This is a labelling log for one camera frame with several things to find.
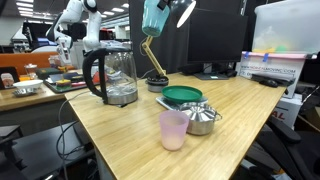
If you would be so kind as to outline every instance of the ceiling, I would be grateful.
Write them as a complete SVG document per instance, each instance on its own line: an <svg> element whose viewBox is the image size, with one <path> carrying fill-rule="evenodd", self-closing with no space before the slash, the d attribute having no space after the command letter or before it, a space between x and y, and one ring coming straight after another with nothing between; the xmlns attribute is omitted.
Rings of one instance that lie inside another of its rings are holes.
<svg viewBox="0 0 320 180"><path fill-rule="evenodd" d="M69 0L34 0L33 2L33 17L23 17L27 19L37 19L52 21L55 17L62 12L68 4ZM117 17L128 15L128 8L121 7L124 3L128 3L128 0L96 0L98 10L102 14L104 11L111 11L112 8L122 8L124 12L114 12L114 15L107 15L106 18L102 18L102 21L108 21L116 19ZM41 13L50 13L50 16L44 17ZM88 18L87 13L82 13L81 20ZM7 0L7 3L3 9L1 16L7 17L22 17L18 11L15 0Z"/></svg>

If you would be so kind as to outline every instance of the glass kettle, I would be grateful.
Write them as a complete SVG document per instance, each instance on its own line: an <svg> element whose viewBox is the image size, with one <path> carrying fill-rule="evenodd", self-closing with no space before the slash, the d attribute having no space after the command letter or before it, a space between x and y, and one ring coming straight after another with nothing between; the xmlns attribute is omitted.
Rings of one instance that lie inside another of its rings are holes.
<svg viewBox="0 0 320 180"><path fill-rule="evenodd" d="M98 72L92 66L98 61ZM105 104L125 105L138 99L137 74L132 51L127 48L107 47L89 53L84 59L83 77L90 91L102 97ZM93 79L98 78L100 90Z"/></svg>

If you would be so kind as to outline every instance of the lamp arm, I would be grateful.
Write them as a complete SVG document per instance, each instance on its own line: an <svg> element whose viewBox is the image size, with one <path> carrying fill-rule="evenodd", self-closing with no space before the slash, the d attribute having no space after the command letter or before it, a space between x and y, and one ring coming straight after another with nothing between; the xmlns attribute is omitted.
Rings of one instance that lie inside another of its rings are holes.
<svg viewBox="0 0 320 180"><path fill-rule="evenodd" d="M161 76L165 76L166 75L166 71L161 68L157 58L154 56L154 54L152 53L152 51L150 49L150 44L152 42L152 39L153 39L152 36L148 36L147 40L144 43L142 43L142 48L147 53L149 59L151 60L151 62L154 65L154 67L157 69L158 73Z"/></svg>

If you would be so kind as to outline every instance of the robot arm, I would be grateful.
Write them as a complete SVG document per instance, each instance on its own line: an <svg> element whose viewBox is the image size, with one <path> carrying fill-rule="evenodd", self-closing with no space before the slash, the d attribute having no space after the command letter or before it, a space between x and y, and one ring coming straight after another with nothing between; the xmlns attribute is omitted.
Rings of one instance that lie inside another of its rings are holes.
<svg viewBox="0 0 320 180"><path fill-rule="evenodd" d="M70 49L72 48L72 38L58 31L59 26L67 29L67 24L79 22L82 12L89 14L87 25L87 35L83 38L85 52L89 52L100 46L99 30L101 24L101 14L97 11L95 0L70 0L67 8L58 16L51 28L47 31L50 41L58 44L57 51L61 59L66 64L71 64Z"/></svg>

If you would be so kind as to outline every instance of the black chair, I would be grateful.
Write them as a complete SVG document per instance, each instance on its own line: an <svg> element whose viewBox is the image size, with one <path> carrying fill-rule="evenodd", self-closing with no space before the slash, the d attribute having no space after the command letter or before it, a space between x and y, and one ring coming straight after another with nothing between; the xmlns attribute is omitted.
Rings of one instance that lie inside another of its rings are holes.
<svg viewBox="0 0 320 180"><path fill-rule="evenodd" d="M320 180L320 134L294 131L270 117L256 141L292 179Z"/></svg>

